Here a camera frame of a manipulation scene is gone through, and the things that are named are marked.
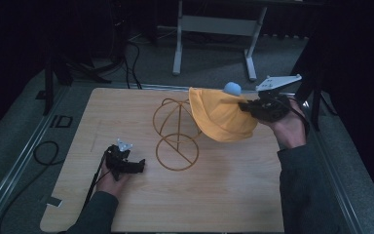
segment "yellow cloth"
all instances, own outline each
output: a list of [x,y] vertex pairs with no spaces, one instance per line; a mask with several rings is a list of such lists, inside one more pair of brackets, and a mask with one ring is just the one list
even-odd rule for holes
[[237,141],[253,136],[257,120],[240,110],[243,96],[232,96],[221,90],[189,89],[193,118],[208,137],[221,141]]

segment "human arm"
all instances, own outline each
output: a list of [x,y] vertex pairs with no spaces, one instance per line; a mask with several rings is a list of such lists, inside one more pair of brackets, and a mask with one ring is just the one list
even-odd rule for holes
[[[303,114],[298,104],[292,107]],[[326,186],[317,155],[307,143],[303,122],[289,112],[269,126],[284,149],[278,152],[281,163],[280,196],[285,233],[338,233],[336,207]]]
[[102,164],[101,174],[95,194],[80,213],[76,223],[66,233],[111,233],[111,224],[119,204],[118,199],[130,175],[123,174],[116,181],[106,168],[105,162]]

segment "controller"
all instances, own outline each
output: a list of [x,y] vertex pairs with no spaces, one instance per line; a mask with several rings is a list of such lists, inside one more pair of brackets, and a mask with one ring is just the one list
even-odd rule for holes
[[266,122],[276,122],[287,115],[290,111],[290,100],[279,93],[279,89],[301,80],[300,75],[296,76],[268,76],[256,91],[260,99],[249,100],[247,103],[239,103],[241,111],[250,112],[251,116]]
[[276,122],[290,111],[290,101],[285,95],[259,94],[260,99],[239,103],[241,111],[250,112],[253,118],[266,122]]
[[120,147],[113,144],[104,151],[105,165],[110,170],[112,176],[118,181],[119,175],[139,174],[144,171],[145,159],[138,163],[129,162],[130,150],[120,150]]

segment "wooden table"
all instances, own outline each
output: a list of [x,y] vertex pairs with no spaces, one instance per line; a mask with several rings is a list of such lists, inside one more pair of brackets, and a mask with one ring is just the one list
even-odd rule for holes
[[[283,231],[281,165],[276,153],[279,147],[271,130],[258,125],[252,138],[230,143],[201,134],[196,139],[200,148],[196,164],[184,171],[171,171],[157,160],[155,150],[162,138],[153,127],[154,112],[165,98],[184,100],[188,93],[93,91],[52,195],[62,204],[46,208],[42,230],[66,230],[76,221],[104,150],[120,138],[133,144],[130,161],[146,159],[147,166],[143,174],[131,177],[120,200],[113,231]],[[182,131],[193,130],[188,133],[193,134],[191,123],[191,119],[183,117]],[[188,142],[180,148],[184,152],[190,149],[192,154],[196,150]],[[167,154],[173,156],[173,161],[167,162],[176,166],[177,155],[173,150]]]

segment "white table leg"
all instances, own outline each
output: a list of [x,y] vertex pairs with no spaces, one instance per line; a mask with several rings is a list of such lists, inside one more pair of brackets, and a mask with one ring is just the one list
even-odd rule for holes
[[244,57],[245,57],[245,63],[247,65],[248,79],[250,79],[251,81],[254,81],[254,80],[257,79],[256,70],[254,68],[252,55],[253,55],[253,52],[254,52],[254,48],[256,47],[256,42],[257,42],[257,39],[259,37],[260,29],[262,28],[263,19],[266,16],[266,12],[267,12],[267,7],[263,7],[261,12],[260,12],[259,19],[258,19],[258,21],[257,21],[257,23],[254,27],[254,32],[253,32],[253,35],[252,35],[250,47],[248,49],[244,50]]
[[183,51],[183,45],[181,43],[181,36],[182,36],[182,21],[183,21],[183,1],[178,1],[178,21],[177,21],[177,46],[175,48],[175,55],[174,55],[174,64],[172,67],[172,75],[179,75],[181,69],[181,56]]

